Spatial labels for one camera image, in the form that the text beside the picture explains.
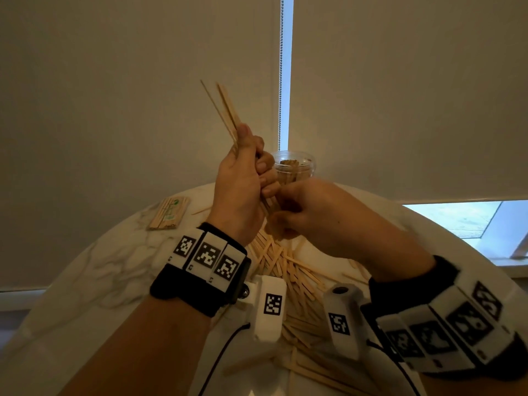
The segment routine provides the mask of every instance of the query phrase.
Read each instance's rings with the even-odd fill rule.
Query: roller blind
[[[0,289],[47,286],[130,214],[213,182],[227,86],[277,147],[280,0],[2,0]]]
[[[295,0],[289,149],[401,202],[528,198],[528,0]]]

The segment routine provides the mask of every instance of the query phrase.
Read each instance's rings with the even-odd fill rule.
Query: fingernail
[[[239,137],[245,137],[247,136],[247,133],[248,133],[248,126],[245,124],[245,123],[241,123],[237,130],[236,130],[236,133]]]
[[[264,173],[264,171],[266,170],[266,163],[262,162],[262,163],[258,163],[257,164],[257,172],[262,174]]]

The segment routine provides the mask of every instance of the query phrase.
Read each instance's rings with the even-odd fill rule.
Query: round table
[[[0,365],[0,393],[57,394],[148,293],[175,247],[176,238],[186,227],[198,226],[207,217],[208,211],[191,214],[212,204],[214,186],[208,184],[178,194],[192,200],[178,229],[146,231],[158,207],[158,204],[152,205],[113,227],[79,254],[37,301],[5,347]],[[490,290],[505,300],[517,320],[521,336],[528,339],[528,318],[523,309],[528,297],[504,272],[423,216],[369,192],[339,186],[399,228],[412,232],[431,253],[476,270],[491,284]],[[331,258],[315,249],[305,250],[304,246],[300,259],[324,267],[329,273],[353,270],[346,260]],[[366,286],[362,290],[368,297]],[[196,394],[200,389],[223,344],[244,318],[244,312],[232,308],[210,333],[189,394]],[[271,364],[227,378],[221,375],[222,365],[265,347],[259,344],[249,347],[247,342],[250,339],[242,332],[231,344],[206,394],[248,395],[251,391],[256,396],[284,394],[287,373]],[[333,394],[310,381],[308,385],[309,394]]]

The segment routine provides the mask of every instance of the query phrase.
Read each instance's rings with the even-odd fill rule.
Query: wire
[[[207,387],[207,384],[209,383],[209,380],[211,379],[211,377],[213,376],[213,373],[215,371],[215,368],[216,366],[218,365],[218,363],[220,362],[220,359],[222,358],[222,355],[224,354],[224,352],[226,351],[226,349],[228,348],[229,344],[231,343],[231,341],[234,339],[235,336],[238,335],[238,333],[240,331],[244,331],[244,329],[249,329],[251,326],[250,323],[247,323],[247,324],[244,324],[242,325],[240,328],[238,328],[235,332],[233,332],[233,334],[231,335],[231,337],[228,339],[228,341],[225,343],[224,347],[222,348],[222,351],[220,352],[220,354],[218,355],[218,357],[216,358],[216,361],[214,362],[213,364],[213,368],[211,368],[211,370],[209,371],[209,374],[207,376],[207,378],[205,379],[205,382],[203,383],[202,385],[202,388],[200,389],[200,392],[198,393],[198,396],[202,396],[203,395],[203,392],[205,392],[205,388]]]
[[[370,346],[370,347],[373,347],[374,349],[378,349],[378,350],[381,350],[383,353],[386,354],[386,356],[391,359],[391,361],[396,364],[396,366],[398,367],[398,369],[401,371],[401,373],[403,374],[403,376],[405,377],[405,379],[407,380],[407,382],[409,383],[409,385],[411,385],[411,388],[413,390],[413,392],[416,394],[416,396],[420,396],[420,393],[418,392],[418,389],[416,389],[416,386],[414,386],[414,383],[413,383],[413,380],[409,377],[409,375],[407,374],[407,372],[403,369],[402,366],[400,366],[400,364],[397,362],[397,361],[394,361],[391,357],[391,355],[389,353],[387,353],[387,351],[379,346],[378,344],[374,343],[373,341],[371,341],[370,339],[367,339],[366,340],[366,345],[367,346]]]

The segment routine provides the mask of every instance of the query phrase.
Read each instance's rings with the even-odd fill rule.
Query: wrist-mounted device
[[[435,378],[522,378],[528,351],[505,304],[469,272],[434,258],[436,266],[417,278],[370,280],[372,304],[361,310],[380,342]]]
[[[250,265],[240,243],[204,222],[179,239],[150,294],[164,300],[178,297],[213,317],[220,307],[236,302]]]

